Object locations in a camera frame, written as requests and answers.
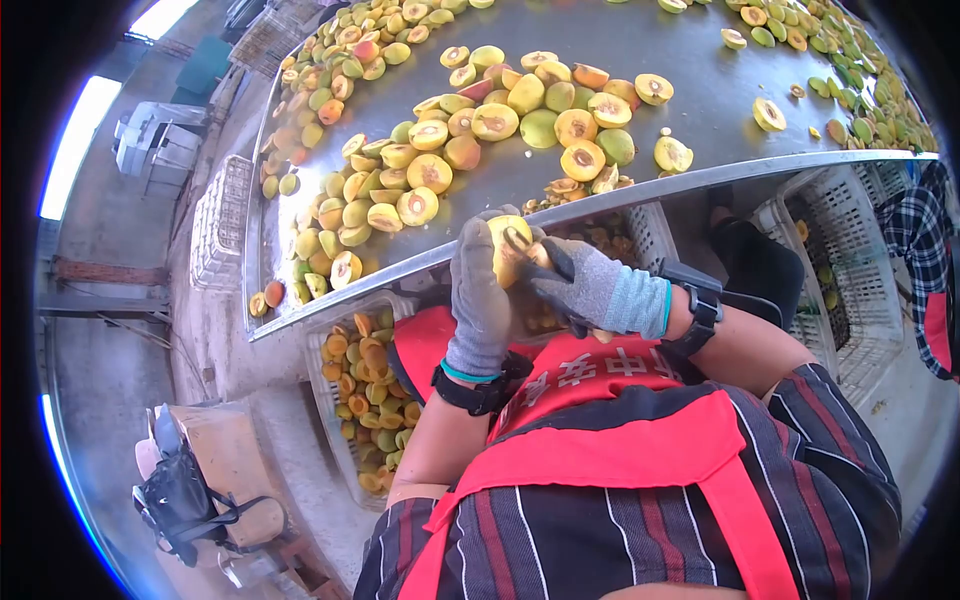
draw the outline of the teal glove cuff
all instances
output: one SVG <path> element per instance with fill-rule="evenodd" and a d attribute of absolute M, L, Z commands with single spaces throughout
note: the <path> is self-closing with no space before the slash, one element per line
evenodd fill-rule
<path fill-rule="evenodd" d="M 465 372 L 457 371 L 453 367 L 450 367 L 446 363 L 446 358 L 442 358 L 440 360 L 440 368 L 443 369 L 447 375 L 451 377 L 456 377 L 457 379 L 462 379 L 463 381 L 466 381 L 468 383 L 487 383 L 488 381 L 493 381 L 494 379 L 500 376 L 500 373 L 497 373 L 494 375 L 482 375 L 482 376 L 469 375 L 469 374 L 466 374 Z"/>
<path fill-rule="evenodd" d="M 670 315 L 670 290 L 666 279 L 621 267 L 601 328 L 639 333 L 645 340 L 662 338 Z"/>

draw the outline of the glove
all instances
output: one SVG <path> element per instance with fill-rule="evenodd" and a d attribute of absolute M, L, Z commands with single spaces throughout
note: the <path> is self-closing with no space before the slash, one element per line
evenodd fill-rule
<path fill-rule="evenodd" d="M 493 274 L 493 239 L 487 227 L 487 221 L 505 214 L 519 216 L 520 211 L 505 204 L 464 223 L 450 260 L 451 311 L 457 328 L 441 367 L 465 381 L 496 379 L 510 344 L 510 301 Z M 535 230 L 534 237 L 542 237 L 542 230 Z"/>
<path fill-rule="evenodd" d="M 670 282 L 611 260 L 586 242 L 540 240 L 554 271 L 523 263 L 520 277 L 570 321 L 658 340 L 666 333 Z"/>

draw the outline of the plaid shirt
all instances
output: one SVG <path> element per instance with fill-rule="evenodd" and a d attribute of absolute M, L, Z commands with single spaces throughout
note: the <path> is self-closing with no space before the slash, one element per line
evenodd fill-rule
<path fill-rule="evenodd" d="M 947 290 L 946 239 L 953 234 L 953 223 L 944 206 L 948 177 L 947 167 L 934 161 L 924 170 L 919 186 L 897 194 L 876 209 L 887 252 L 903 257 L 913 283 L 910 303 L 920 357 L 941 379 L 951 376 L 930 350 L 924 319 L 927 296 Z"/>
<path fill-rule="evenodd" d="M 713 382 L 657 393 L 634 386 L 620 399 L 682 407 L 718 388 L 737 413 L 747 443 L 740 458 L 800 597 L 866 598 L 892 568 L 900 536 L 900 494 L 873 435 L 819 365 L 784 379 L 769 410 Z M 435 504 L 408 499 L 379 519 L 355 597 L 397 598 Z M 744 589 L 696 485 L 518 486 L 468 496 L 450 528 L 439 595 L 599 598 L 654 582 Z"/>

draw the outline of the red vest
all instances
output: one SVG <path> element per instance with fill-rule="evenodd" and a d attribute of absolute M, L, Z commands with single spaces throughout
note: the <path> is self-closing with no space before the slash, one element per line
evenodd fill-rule
<path fill-rule="evenodd" d="M 397 324 L 397 353 L 424 398 L 432 392 L 430 373 L 444 356 L 454 326 L 445 308 Z M 658 343 L 619 336 L 604 345 L 560 334 L 539 353 L 512 348 L 534 358 L 534 368 L 488 442 L 563 408 L 616 398 L 627 386 L 656 391 L 682 385 L 657 352 Z M 411 567 L 400 600 L 436 597 L 449 527 L 462 499 L 489 488 L 550 484 L 631 490 L 696 484 L 748 595 L 799 598 L 773 525 L 740 461 L 745 447 L 732 402 L 722 391 L 662 419 L 601 431 L 535 428 L 492 444 L 469 464 L 455 491 L 437 503 L 425 526 L 433 535 Z"/>

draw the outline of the stainless steel table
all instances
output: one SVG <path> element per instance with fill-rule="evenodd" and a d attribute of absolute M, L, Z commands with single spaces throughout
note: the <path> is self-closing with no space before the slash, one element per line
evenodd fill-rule
<path fill-rule="evenodd" d="M 720 30 L 725 27 L 748 38 L 747 48 L 734 51 L 724 46 Z M 797 100 L 789 92 L 791 84 L 806 87 L 811 76 L 825 79 L 834 75 L 828 58 L 812 48 L 798 52 L 787 44 L 759 46 L 750 38 L 750 27 L 723 2 L 694 4 L 680 14 L 671 14 L 652 0 L 625 4 L 499 0 L 489 9 L 468 8 L 453 23 L 431 32 L 423 44 L 412 46 L 408 61 L 390 66 L 379 80 L 357 82 L 341 120 L 326 129 L 318 148 L 300 167 L 301 186 L 295 196 L 266 202 L 254 180 L 244 256 L 245 302 L 271 279 L 291 280 L 292 262 L 282 259 L 279 232 L 290 227 L 299 206 L 321 191 L 323 177 L 344 165 L 340 156 L 344 142 L 358 132 L 370 141 L 388 137 L 395 124 L 416 120 L 411 112 L 415 104 L 454 91 L 447 81 L 450 71 L 440 65 L 440 53 L 449 46 L 472 50 L 486 44 L 502 48 L 517 71 L 522 71 L 522 55 L 548 50 L 567 64 L 582 62 L 605 69 L 613 79 L 632 82 L 639 73 L 656 73 L 674 85 L 675 95 L 669 103 L 641 105 L 626 128 L 638 152 L 621 173 L 637 184 L 529 217 L 531 224 L 542 227 L 726 181 L 864 160 L 937 157 L 892 150 L 838 150 L 827 136 L 826 123 L 831 118 L 846 122 L 848 114 L 832 99 L 812 94 Z M 785 131 L 768 133 L 757 126 L 751 112 L 757 96 L 780 107 L 787 120 Z M 276 127 L 270 113 L 278 101 L 275 92 L 265 108 L 260 137 Z M 820 130 L 824 138 L 814 139 L 808 126 Z M 688 172 L 658 180 L 660 169 L 653 160 L 653 147 L 663 127 L 669 127 L 674 137 L 693 150 L 694 159 Z M 261 319 L 251 317 L 245 309 L 250 340 L 443 264 L 451 256 L 461 225 L 472 215 L 487 207 L 520 206 L 531 198 L 543 198 L 542 188 L 564 177 L 562 150 L 560 145 L 531 149 L 519 135 L 502 142 L 483 142 L 480 165 L 468 173 L 454 172 L 449 198 L 441 201 L 433 221 L 422 228 L 406 228 L 393 239 L 375 231 L 357 251 L 365 262 L 377 261 L 379 271 L 304 306 L 295 306 L 288 295 L 280 307 Z"/>

